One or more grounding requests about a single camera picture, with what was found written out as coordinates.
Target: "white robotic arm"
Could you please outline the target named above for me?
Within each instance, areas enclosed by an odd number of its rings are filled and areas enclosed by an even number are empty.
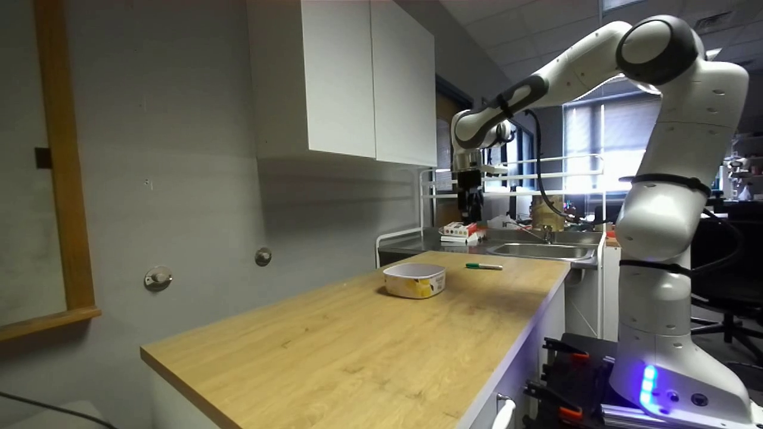
[[[742,68],[708,62],[682,20],[616,21],[485,110],[456,116],[451,138],[479,148],[516,112],[568,104],[616,74],[654,87],[664,105],[617,219],[621,334],[611,386],[664,423],[757,428],[759,406],[734,372],[695,346],[690,327],[690,245],[745,108]]]

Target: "object on counter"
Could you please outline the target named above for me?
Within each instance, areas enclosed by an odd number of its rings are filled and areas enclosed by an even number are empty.
[[[478,245],[485,238],[479,224],[451,222],[442,230],[442,244]]]
[[[566,211],[561,197],[550,197],[548,200],[550,200],[550,206],[556,211],[561,211],[561,212]],[[553,209],[548,209],[548,204],[541,197],[535,197],[531,206],[529,206],[531,230],[536,230],[536,231],[566,231],[568,219],[561,217]]]
[[[496,231],[518,231],[518,230],[522,230],[522,224],[516,222],[510,216],[492,217],[492,219],[487,222],[487,226],[488,226],[488,230],[496,230]]]
[[[439,266],[394,266],[383,270],[383,292],[401,299],[431,299],[445,290],[445,270]]]
[[[504,270],[504,266],[488,266],[488,262],[468,262],[468,270]]]

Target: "white cabinet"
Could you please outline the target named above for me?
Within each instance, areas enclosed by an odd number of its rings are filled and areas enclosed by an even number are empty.
[[[391,0],[374,0],[376,161],[436,166],[434,39]]]
[[[251,0],[262,158],[436,162],[434,39],[391,0]]]

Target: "wooden countertop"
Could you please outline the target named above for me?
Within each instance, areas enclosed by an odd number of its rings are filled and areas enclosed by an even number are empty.
[[[376,270],[143,346],[141,357],[221,428],[456,428],[571,268],[460,253],[405,262],[445,268],[445,292],[391,299]]]

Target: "gray wall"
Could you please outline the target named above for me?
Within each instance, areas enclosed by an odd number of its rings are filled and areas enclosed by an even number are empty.
[[[69,0],[66,11],[103,318],[0,346],[0,388],[85,398],[118,428],[141,429],[150,428],[143,344],[373,270],[374,237],[418,222],[414,172],[258,161],[240,0]],[[472,62],[445,25],[436,44],[439,68]],[[254,262],[261,245],[275,251],[270,268]],[[155,266],[174,274],[164,293],[141,286]],[[0,402],[0,428],[28,413]]]
[[[498,64],[468,37],[466,29],[436,0],[397,0],[436,39],[436,74],[482,101],[496,98],[510,87]]]

